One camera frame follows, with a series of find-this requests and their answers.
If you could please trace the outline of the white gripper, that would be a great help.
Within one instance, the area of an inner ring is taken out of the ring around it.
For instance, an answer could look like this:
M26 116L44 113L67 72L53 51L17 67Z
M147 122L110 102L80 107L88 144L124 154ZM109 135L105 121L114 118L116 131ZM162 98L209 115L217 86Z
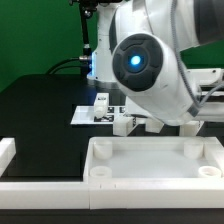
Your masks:
M224 69L188 69L186 76L193 93L202 99L224 81ZM195 117L197 121L224 121L224 87L216 90Z

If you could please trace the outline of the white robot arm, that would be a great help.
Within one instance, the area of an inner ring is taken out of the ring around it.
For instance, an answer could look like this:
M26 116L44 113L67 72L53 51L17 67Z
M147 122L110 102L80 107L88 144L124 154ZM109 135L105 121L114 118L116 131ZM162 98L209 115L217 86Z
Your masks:
M224 122L224 103L202 85L224 87L189 72L180 52L224 39L224 0L97 0L98 46L87 78L118 88L171 126Z

